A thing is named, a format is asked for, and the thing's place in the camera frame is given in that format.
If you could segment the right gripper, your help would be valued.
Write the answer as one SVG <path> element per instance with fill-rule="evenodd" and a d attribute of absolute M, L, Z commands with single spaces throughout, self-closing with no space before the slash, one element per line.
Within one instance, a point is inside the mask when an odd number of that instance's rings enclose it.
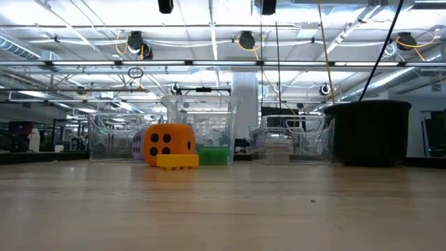
<path fill-rule="evenodd" d="M 276 11 L 277 0 L 262 0 L 261 14 L 273 15 Z"/>

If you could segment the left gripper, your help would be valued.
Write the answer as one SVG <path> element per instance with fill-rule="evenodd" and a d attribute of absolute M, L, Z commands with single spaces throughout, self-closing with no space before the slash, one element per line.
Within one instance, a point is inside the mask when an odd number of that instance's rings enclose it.
<path fill-rule="evenodd" d="M 157 2 L 162 14 L 170 14 L 174 9 L 174 0 L 157 0 Z"/>

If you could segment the orange foam die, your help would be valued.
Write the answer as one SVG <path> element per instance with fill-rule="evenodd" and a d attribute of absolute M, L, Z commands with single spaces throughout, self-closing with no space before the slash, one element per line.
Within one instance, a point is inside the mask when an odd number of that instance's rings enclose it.
<path fill-rule="evenodd" d="M 181 123 L 150 125 L 143 143 L 143 157 L 147 165 L 158 167 L 158 157 L 177 160 L 180 155 L 194 155 L 196 141 L 193 129 Z"/>

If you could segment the purple foam die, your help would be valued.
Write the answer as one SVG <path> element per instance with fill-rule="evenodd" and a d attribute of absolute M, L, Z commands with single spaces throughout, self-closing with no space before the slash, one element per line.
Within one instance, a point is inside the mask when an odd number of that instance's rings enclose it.
<path fill-rule="evenodd" d="M 132 138 L 131 153 L 134 159 L 144 159 L 144 135 L 146 129 L 139 130 Z"/>

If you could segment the orange-yellow toy block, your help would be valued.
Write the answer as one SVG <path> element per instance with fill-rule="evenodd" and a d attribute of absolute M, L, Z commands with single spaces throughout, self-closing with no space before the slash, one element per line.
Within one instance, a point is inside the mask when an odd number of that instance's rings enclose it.
<path fill-rule="evenodd" d="M 157 156 L 156 165 L 164 170 L 194 169 L 199 166 L 196 154 L 161 154 Z"/>

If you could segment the bright green toy brick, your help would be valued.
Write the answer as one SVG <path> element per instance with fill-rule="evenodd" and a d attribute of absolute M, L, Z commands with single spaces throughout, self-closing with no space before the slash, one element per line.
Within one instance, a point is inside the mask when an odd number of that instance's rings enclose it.
<path fill-rule="evenodd" d="M 200 165 L 226 165 L 229 150 L 226 147 L 206 146 L 198 151 Z"/>

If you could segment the long ceiling light bar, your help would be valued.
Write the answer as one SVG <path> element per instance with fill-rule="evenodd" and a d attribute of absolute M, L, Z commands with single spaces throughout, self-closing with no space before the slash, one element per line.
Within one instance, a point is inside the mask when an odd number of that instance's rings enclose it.
<path fill-rule="evenodd" d="M 290 66 L 372 67 L 371 61 L 0 61 L 0 66 Z"/>

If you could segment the white building column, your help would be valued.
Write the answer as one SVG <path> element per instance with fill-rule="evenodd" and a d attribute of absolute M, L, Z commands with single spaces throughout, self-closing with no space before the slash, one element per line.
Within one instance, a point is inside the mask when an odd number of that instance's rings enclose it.
<path fill-rule="evenodd" d="M 258 79 L 256 72 L 233 72 L 231 95 L 240 100 L 236 112 L 236 137 L 248 139 L 249 129 L 259 123 Z"/>

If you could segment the deep clear plastic bin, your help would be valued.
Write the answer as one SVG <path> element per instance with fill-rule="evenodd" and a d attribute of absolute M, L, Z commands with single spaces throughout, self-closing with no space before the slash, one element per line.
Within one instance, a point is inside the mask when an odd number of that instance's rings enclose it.
<path fill-rule="evenodd" d="M 206 146 L 226 147 L 233 163 L 236 112 L 240 100 L 232 96 L 165 96 L 167 121 L 190 126 L 195 135 L 196 153 Z"/>

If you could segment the shallow clear plastic tray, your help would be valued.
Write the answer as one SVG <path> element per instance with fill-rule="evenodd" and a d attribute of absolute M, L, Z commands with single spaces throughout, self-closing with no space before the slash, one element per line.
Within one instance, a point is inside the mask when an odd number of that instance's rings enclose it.
<path fill-rule="evenodd" d="M 332 161 L 332 126 L 325 124 L 321 115 L 268 115 L 261 124 L 250 130 L 250 153 L 259 162 L 255 146 L 260 139 L 291 139 L 293 155 L 285 165 L 322 165 Z"/>
<path fill-rule="evenodd" d="M 132 138 L 139 130 L 160 123 L 164 123 L 161 114 L 89 114 L 89 160 L 143 162 L 144 160 L 136 160 L 132 156 Z"/>

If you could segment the black plastic bucket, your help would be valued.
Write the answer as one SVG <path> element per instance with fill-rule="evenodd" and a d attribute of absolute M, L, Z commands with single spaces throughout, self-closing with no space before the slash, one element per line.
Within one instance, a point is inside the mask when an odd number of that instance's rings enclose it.
<path fill-rule="evenodd" d="M 344 165 L 393 167 L 406 157 L 411 104 L 363 100 L 325 109 L 333 158 Z"/>

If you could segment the black aluminium table frame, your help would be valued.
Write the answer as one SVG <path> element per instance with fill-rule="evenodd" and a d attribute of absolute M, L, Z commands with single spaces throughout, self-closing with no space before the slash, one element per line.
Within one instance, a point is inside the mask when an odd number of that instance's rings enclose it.
<path fill-rule="evenodd" d="M 88 160 L 89 154 L 86 151 L 69 151 L 62 153 L 42 152 L 42 153 L 0 153 L 0 165 L 24 164 L 32 162 L 52 162 Z M 402 163 L 405 167 L 421 167 L 446 170 L 446 158 L 409 158 Z"/>

